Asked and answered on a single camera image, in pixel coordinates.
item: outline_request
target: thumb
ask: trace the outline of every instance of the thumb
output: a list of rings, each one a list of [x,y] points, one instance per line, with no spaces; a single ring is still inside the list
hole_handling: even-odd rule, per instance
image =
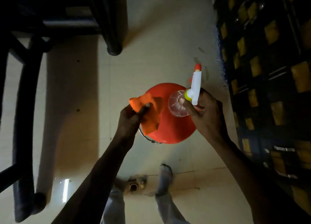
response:
[[[139,121],[142,120],[142,118],[144,117],[144,115],[146,114],[146,112],[148,112],[149,108],[150,108],[151,104],[147,103],[144,107],[142,107],[139,112],[136,114]]]
[[[196,109],[194,108],[194,106],[192,105],[192,103],[184,98],[181,98],[179,100],[183,106],[187,109],[187,112],[191,115],[191,116],[194,116],[194,115],[197,115],[198,112],[196,111]]]

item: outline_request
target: metal ring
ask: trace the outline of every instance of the metal ring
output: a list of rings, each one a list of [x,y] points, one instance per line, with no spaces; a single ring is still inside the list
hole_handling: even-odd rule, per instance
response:
[[[146,136],[144,135],[144,133],[142,133],[142,130],[141,130],[140,127],[138,128],[138,130],[139,130],[139,132],[141,133],[141,135],[142,135],[143,137],[145,137],[148,141],[150,141],[152,144],[157,144],[157,145],[161,144],[160,142],[151,140],[151,139],[149,139],[148,137],[146,137]]]

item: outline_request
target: tiled floor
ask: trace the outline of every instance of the tiled floor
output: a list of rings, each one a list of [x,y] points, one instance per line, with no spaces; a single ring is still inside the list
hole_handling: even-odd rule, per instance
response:
[[[101,36],[54,40],[40,70],[34,124],[34,177],[49,204],[24,223],[50,223],[87,176],[117,128],[128,99],[163,82],[189,86],[196,62],[204,87],[224,104],[229,134],[237,141],[229,94],[216,62],[211,0],[127,0],[123,52],[109,56]],[[9,167],[21,64],[9,57],[0,131],[0,169]],[[146,195],[126,195],[127,223],[161,223],[152,194],[158,167],[176,173],[173,199],[191,223],[252,223],[250,208],[214,149],[196,131],[175,145],[154,145],[137,135],[119,177],[149,175]],[[0,194],[3,224],[14,223],[12,188]]]

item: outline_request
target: leg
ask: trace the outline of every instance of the leg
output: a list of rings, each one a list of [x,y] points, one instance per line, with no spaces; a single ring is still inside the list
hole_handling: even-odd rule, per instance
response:
[[[156,202],[158,204],[159,214],[164,224],[189,224],[179,212],[169,193],[169,185],[173,180],[172,169],[162,164],[160,166],[160,182],[156,192]]]
[[[101,224],[125,224],[123,192],[115,185],[106,203]]]

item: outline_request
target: hand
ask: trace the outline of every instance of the hand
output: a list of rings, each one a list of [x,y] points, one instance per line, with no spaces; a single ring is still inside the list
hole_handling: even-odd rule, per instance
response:
[[[197,130],[210,144],[213,145],[215,142],[229,138],[222,111],[222,103],[203,88],[200,90],[199,105],[204,107],[204,109],[193,106],[191,102],[184,98],[181,98],[180,102],[187,109]]]
[[[150,103],[146,104],[138,113],[136,113],[130,105],[127,105],[120,112],[118,128],[113,140],[119,141],[127,150],[130,150],[133,146],[140,122],[149,108]]]

